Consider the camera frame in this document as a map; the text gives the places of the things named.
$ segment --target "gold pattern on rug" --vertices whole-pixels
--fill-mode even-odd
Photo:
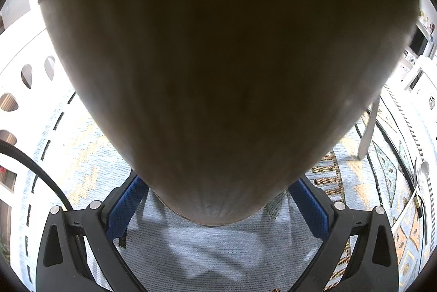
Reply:
[[[398,257],[398,265],[401,262],[402,256],[404,255],[405,248],[407,246],[407,236],[404,233],[401,226],[399,226],[398,231],[396,232],[395,238],[395,246],[396,246],[396,255]]]
[[[399,277],[402,274],[402,276],[406,276],[410,271],[413,269],[410,269],[411,266],[414,266],[414,262],[416,261],[414,255],[411,253],[411,251],[407,250],[406,257],[404,259],[404,262],[401,266],[399,266]],[[408,277],[405,278],[399,278],[399,286],[403,287],[405,285],[405,282],[408,281]]]
[[[361,185],[357,185],[353,187],[353,190],[357,193],[357,195],[361,198],[361,200],[364,202],[365,209],[367,211],[371,211],[370,208],[370,199],[369,199],[369,191],[370,191],[370,184],[369,183],[363,183]]]
[[[91,154],[97,153],[100,147],[106,146],[108,143],[109,140],[104,135],[100,135],[95,142],[89,143],[87,148],[85,150],[81,150],[79,156],[76,159],[74,159],[71,165],[68,167],[68,169],[65,170],[60,180],[60,185],[62,185],[65,182],[65,180],[69,179],[74,172],[79,171],[80,166],[84,162],[88,161]]]
[[[359,160],[355,153],[355,140],[352,138],[342,138],[340,143],[344,146],[347,154],[352,157],[352,160],[346,160],[346,164],[350,167],[352,172],[357,176],[360,183],[363,183],[363,160]]]
[[[420,247],[420,223],[419,223],[419,216],[417,215],[417,210],[415,210],[416,213],[414,215],[413,221],[412,221],[412,227],[409,234],[409,238],[411,239],[412,243],[414,244],[417,251],[419,251]]]
[[[78,206],[80,198],[87,198],[88,191],[97,188],[98,176],[99,176],[99,167],[97,165],[93,165],[91,169],[91,175],[85,174],[84,182],[77,183],[76,189],[68,195],[68,200],[71,202],[72,205]]]
[[[312,169],[313,175],[317,175],[320,173],[335,173],[335,176],[315,178],[315,179],[311,179],[309,177],[309,179],[313,182],[314,186],[322,188],[325,191],[325,193],[329,196],[329,198],[338,199],[336,197],[340,196],[342,202],[346,203],[346,198],[344,195],[343,180],[341,178],[340,167],[338,166],[338,161],[337,161],[337,157],[334,153],[334,150],[331,150],[327,155],[325,155],[320,160],[320,162],[321,163],[332,162],[333,164],[332,165],[320,165],[320,166],[313,167],[313,169]],[[332,185],[332,184],[337,184],[337,187],[324,189],[324,186]],[[344,248],[344,253],[346,253],[346,256],[340,259],[337,266],[347,264],[350,260],[350,238],[347,240],[346,246]],[[329,281],[332,281],[332,280],[340,277],[343,273],[344,273],[344,269],[340,269],[337,272],[334,272],[332,274],[331,278],[329,279]],[[328,283],[327,286],[325,287],[325,289],[331,288],[331,287],[335,286],[336,284],[337,283],[329,285],[329,283]]]

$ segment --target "metal screw head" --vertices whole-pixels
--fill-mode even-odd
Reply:
[[[381,206],[377,206],[377,207],[375,208],[375,211],[376,211],[378,214],[380,214],[380,215],[383,215],[383,214],[385,213],[384,208],[382,208]]]
[[[97,209],[97,208],[100,207],[100,205],[101,205],[101,202],[100,202],[99,200],[93,200],[93,201],[90,203],[90,208],[91,208],[91,209]]]
[[[335,202],[334,207],[337,208],[339,211],[342,211],[344,208],[346,208],[345,204],[341,200]]]
[[[52,208],[50,208],[50,213],[56,214],[57,212],[59,212],[59,209],[59,206],[53,206]]]

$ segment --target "oval hole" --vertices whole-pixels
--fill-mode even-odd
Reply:
[[[32,87],[32,66],[25,64],[21,69],[21,80],[29,89]]]
[[[18,109],[18,103],[10,93],[4,93],[0,97],[0,108],[6,112],[12,112]]]
[[[17,143],[17,137],[6,129],[0,130],[0,140],[6,141],[11,145],[15,145]]]
[[[45,73],[51,81],[53,81],[53,76],[55,75],[55,58],[49,56],[44,62]]]

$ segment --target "black cable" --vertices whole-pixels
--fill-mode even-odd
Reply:
[[[425,210],[425,202],[423,201],[422,197],[417,195],[420,199],[420,208],[422,208],[422,217],[423,217],[423,231],[427,231],[427,212]],[[424,235],[424,239],[425,239],[425,245],[428,245],[428,236],[425,234]]]
[[[357,124],[355,124],[355,130],[357,131],[357,134],[358,134],[358,136],[361,139],[362,135],[361,135],[360,130],[358,129]],[[373,178],[375,179],[376,191],[378,192],[378,197],[379,197],[379,204],[381,205],[381,207],[383,207],[381,190],[379,189],[378,177],[376,176],[375,168],[373,167],[373,164],[372,164],[372,161],[370,159],[370,155],[369,155],[369,151],[368,150],[367,150],[366,156],[367,156],[367,161],[369,161],[370,168],[372,169]]]
[[[59,197],[61,202],[64,204],[64,207],[68,211],[73,210],[73,206],[65,196],[65,194],[62,192],[60,187],[51,179],[47,173],[41,169],[41,167],[38,166],[38,164],[33,161],[30,157],[28,157],[25,153],[23,153],[20,149],[16,148],[15,146],[7,143],[6,141],[0,140],[0,153],[5,154],[24,166],[26,166],[30,171],[32,171],[36,176],[38,176],[41,180],[43,180],[47,186],[49,186],[54,193],[56,193],[56,196]]]

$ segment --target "white chair leg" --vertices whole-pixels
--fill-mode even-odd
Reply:
[[[372,103],[372,110],[370,112],[369,121],[364,131],[363,137],[360,141],[360,146],[358,148],[358,158],[360,160],[364,159],[369,150],[370,143],[372,141],[373,130],[376,124],[376,115],[378,113],[379,98],[381,94],[378,94],[377,98]]]

